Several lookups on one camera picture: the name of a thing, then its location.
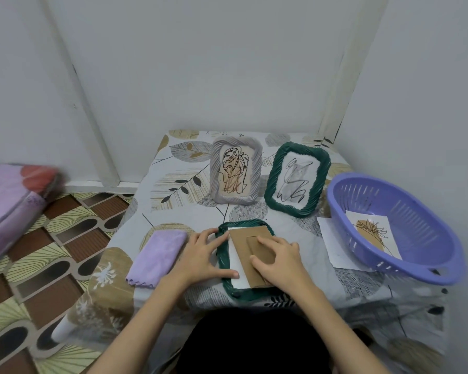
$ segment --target green picture frame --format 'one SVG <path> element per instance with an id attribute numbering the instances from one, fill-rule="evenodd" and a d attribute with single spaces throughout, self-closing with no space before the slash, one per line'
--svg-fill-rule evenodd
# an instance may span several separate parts
<path id="1" fill-rule="evenodd" d="M 222 236 L 229 227 L 257 227 L 267 226 L 274 236 L 272 228 L 261 219 L 241 220 L 239 222 L 225 222 L 218 226 L 216 237 Z M 225 241 L 217 248 L 218 266 L 220 269 L 231 269 L 229 260 L 229 242 Z M 234 289 L 230 278 L 222 278 L 222 283 L 227 294 L 236 301 L 251 302 L 263 297 L 280 296 L 283 292 L 277 287 L 263 287 L 257 289 Z"/>
<path id="2" fill-rule="evenodd" d="M 300 155 L 309 155 L 315 157 L 319 161 L 319 167 L 317 169 L 317 175 L 312 187 L 308 192 L 308 200 L 306 205 L 301 209 L 293 207 L 289 204 L 282 204 L 276 201 L 273 197 L 277 191 L 277 179 L 282 172 L 282 163 L 284 157 L 289 153 L 299 153 Z M 274 157 L 274 164 L 267 181 L 267 189 L 263 197 L 267 206 L 271 209 L 285 212 L 291 216 L 297 218 L 304 218 L 314 212 L 319 201 L 319 197 L 322 193 L 322 189 L 326 182 L 326 176 L 331 166 L 331 159 L 329 154 L 322 148 L 307 147 L 306 145 L 297 144 L 293 142 L 284 143 L 276 152 Z"/>

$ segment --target person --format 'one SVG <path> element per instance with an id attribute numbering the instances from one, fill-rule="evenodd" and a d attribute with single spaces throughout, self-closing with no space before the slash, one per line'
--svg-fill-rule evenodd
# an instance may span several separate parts
<path id="1" fill-rule="evenodd" d="M 211 278 L 239 277 L 234 270 L 210 263 L 213 251 L 229 238 L 227 231 L 208 242 L 217 231 L 211 228 L 191 235 L 180 260 L 89 374 L 141 373 L 168 315 L 188 286 Z M 291 296 L 311 325 L 289 310 L 212 311 L 186 341 L 176 372 L 388 373 L 314 285 L 301 262 L 298 244 L 276 236 L 272 240 L 258 237 L 258 241 L 274 251 L 275 262 L 267 265 L 251 256 L 251 264 L 268 282 Z"/>

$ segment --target tablecloth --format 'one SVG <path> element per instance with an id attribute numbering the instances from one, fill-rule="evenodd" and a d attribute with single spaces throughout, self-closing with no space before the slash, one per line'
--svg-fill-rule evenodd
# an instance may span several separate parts
<path id="1" fill-rule="evenodd" d="M 217 204 L 210 197 L 212 142 L 222 135 L 250 136 L 262 143 L 262 181 L 254 204 Z M 333 268 L 316 219 L 329 217 L 325 190 L 316 212 L 306 218 L 268 208 L 263 199 L 268 175 L 277 149 L 287 141 L 321 147 L 329 153 L 332 164 L 326 185 L 337 174 L 352 170 L 324 137 L 303 133 L 169 131 L 94 270 L 87 292 L 69 309 L 52 334 L 53 339 L 100 350 L 111 343 L 152 292 L 130 286 L 125 277 L 154 231 L 179 228 L 191 234 L 226 221 L 258 218 L 266 221 L 277 236 L 299 243 L 303 264 L 313 282 L 350 326 L 361 327 L 404 368 L 435 372 L 447 344 L 448 290 L 406 277 Z M 177 304 L 160 336 L 161 348 L 156 348 L 152 356 L 163 358 L 180 345 L 178 338 L 168 341 L 174 339 L 173 331 L 190 331 L 204 310 L 221 307 L 269 309 L 296 305 L 287 295 L 240 302 L 226 294 L 220 280 L 199 283 L 188 289 Z"/>

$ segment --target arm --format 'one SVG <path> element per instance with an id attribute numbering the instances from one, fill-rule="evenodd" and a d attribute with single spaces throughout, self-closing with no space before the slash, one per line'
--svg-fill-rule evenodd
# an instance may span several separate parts
<path id="1" fill-rule="evenodd" d="M 207 244 L 211 228 L 189 239 L 180 260 L 164 276 L 137 315 L 95 362 L 89 374 L 138 374 L 146 363 L 168 315 L 182 293 L 193 283 L 210 278 L 239 278 L 235 270 L 218 269 L 210 264 L 212 252 L 229 238 L 225 233 Z"/>
<path id="2" fill-rule="evenodd" d="M 272 265 L 251 256 L 251 264 L 263 277 L 289 294 L 309 318 L 338 367 L 340 374 L 387 374 L 388 370 L 343 321 L 303 267 L 298 243 L 258 237 L 275 254 Z"/>

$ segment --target patterned floor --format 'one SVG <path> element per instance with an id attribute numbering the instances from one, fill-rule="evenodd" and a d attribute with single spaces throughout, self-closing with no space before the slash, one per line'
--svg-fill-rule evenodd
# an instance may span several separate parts
<path id="1" fill-rule="evenodd" d="M 79 374 L 100 355 L 51 333 L 84 293 L 133 195 L 62 194 L 0 260 L 0 374 Z"/>

